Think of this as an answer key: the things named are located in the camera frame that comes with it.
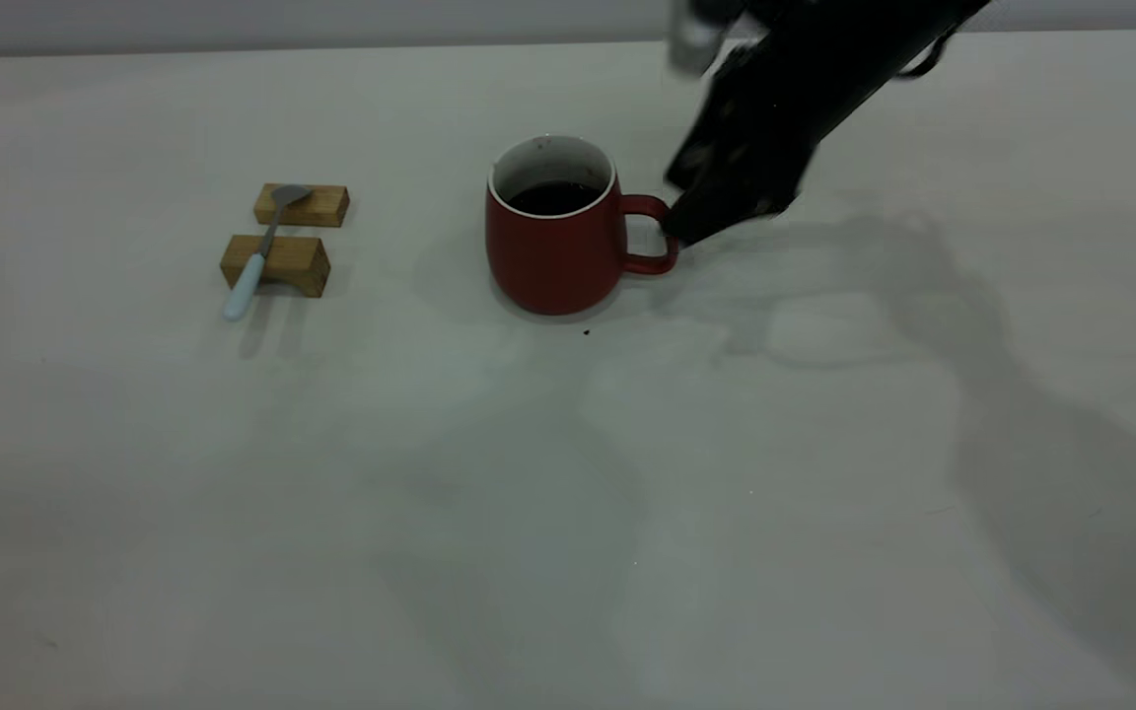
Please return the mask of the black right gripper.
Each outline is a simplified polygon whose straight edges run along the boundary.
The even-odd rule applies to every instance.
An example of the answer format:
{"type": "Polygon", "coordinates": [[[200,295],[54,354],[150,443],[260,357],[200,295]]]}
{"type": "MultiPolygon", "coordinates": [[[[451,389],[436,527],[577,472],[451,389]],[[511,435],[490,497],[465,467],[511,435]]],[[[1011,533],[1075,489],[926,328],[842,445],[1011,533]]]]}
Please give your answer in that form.
{"type": "Polygon", "coordinates": [[[825,62],[824,39],[762,39],[727,50],[666,170],[677,194],[662,219],[668,237],[698,247],[788,210],[815,152],[815,80],[825,62]]]}

